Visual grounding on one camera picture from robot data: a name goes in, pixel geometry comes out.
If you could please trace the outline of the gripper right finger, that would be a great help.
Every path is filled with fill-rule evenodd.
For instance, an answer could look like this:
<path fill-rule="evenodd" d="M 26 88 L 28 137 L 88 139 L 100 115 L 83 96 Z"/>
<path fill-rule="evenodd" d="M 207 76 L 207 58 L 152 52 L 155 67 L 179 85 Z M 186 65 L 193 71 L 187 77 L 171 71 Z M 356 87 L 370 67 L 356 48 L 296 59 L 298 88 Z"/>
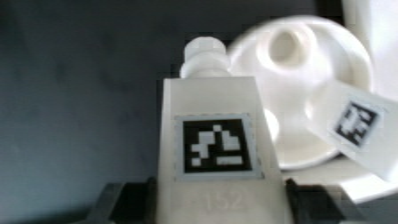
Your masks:
<path fill-rule="evenodd" d="M 369 224 L 358 205 L 338 185 L 299 184 L 287 180 L 296 224 Z"/>

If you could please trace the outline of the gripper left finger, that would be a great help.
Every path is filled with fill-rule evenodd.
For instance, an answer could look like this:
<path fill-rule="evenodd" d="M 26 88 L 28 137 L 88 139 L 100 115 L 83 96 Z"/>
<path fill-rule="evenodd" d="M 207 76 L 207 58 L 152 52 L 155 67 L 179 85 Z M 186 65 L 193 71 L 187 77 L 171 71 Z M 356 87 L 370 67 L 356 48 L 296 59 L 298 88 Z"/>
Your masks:
<path fill-rule="evenodd" d="M 88 217 L 72 224 L 157 224 L 157 178 L 109 183 Z"/>

